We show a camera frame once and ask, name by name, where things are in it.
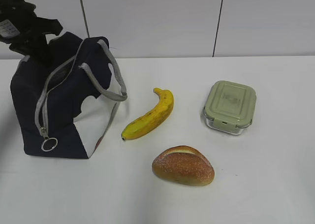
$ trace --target gray bag handle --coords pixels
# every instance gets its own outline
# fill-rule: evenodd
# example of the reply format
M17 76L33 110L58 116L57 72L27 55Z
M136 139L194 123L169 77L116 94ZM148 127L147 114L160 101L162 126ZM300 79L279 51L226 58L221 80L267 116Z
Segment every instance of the gray bag handle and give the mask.
M107 126L106 126L106 128L104 130L104 133L103 133L102 137L101 137L101 139L102 139L104 137L104 135L106 134L106 132L108 131L108 128L110 127L110 125L112 124L112 122L113 122L113 120L114 120L114 118L116 116L116 112L118 110L120 102L121 101L125 101L127 99L127 89L126 89L126 85L124 83L123 77L121 75L119 66L118 66L118 64L116 62L116 59L114 58L112 53L109 51L109 48L108 48L107 44L103 40L99 40L97 43L102 47L104 53L106 54L106 56L108 57L109 61L111 62L112 66L113 66L113 71L114 71L115 78L116 78L118 84L121 87L121 90L120 90L121 95L116 94L114 92L111 92L109 90L106 90L100 85L98 80L95 78L95 76L94 76L93 72L91 71L91 68L90 68L90 66L88 64L82 63L79 66L81 69L83 69L85 71L85 73L88 75L89 79L91 80L91 82L95 86L95 88L102 95L104 95L105 97L107 97L107 98L109 98L109 99L111 99L113 101L116 101L116 103L115 103L115 105L114 105L114 107L112 109L112 112L111 112L108 124L107 124Z

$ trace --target bread roll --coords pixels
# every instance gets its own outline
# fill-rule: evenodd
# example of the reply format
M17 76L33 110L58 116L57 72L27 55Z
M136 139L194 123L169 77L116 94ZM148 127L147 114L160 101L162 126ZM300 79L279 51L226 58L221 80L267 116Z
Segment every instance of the bread roll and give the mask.
M165 150L154 159L152 170L159 178L189 186L210 184L215 176L209 161L189 146Z

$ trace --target white table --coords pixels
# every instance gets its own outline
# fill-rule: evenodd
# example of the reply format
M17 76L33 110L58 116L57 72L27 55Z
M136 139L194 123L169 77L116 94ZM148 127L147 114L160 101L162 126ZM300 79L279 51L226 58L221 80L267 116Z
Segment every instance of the white table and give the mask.
M0 61L0 223L315 223L315 57L119 60L129 99L89 160L24 154L9 92L17 64ZM253 125L240 136L200 118L218 80L256 90ZM154 87L173 92L172 114L123 142L125 125L157 103ZM154 158L177 145L209 159L211 185L181 186L152 173Z

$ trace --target navy blue bag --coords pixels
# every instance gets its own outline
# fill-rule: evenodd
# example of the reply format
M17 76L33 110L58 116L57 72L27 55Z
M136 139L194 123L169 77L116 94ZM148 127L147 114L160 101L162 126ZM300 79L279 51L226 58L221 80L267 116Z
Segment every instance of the navy blue bag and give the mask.
M51 40L49 48L54 56L51 67L26 56L11 81L24 151L32 156L88 159L112 123L119 102L127 99L124 81L104 37L82 40L67 32ZM120 94L108 90L109 64ZM104 105L109 101L114 103L112 110Z

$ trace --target food container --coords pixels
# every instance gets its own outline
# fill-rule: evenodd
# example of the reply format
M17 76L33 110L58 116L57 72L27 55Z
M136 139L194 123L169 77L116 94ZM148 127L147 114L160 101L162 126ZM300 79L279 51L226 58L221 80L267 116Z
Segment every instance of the food container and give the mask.
M238 135L252 124L255 104L253 88L218 81L211 88L203 114L208 127Z

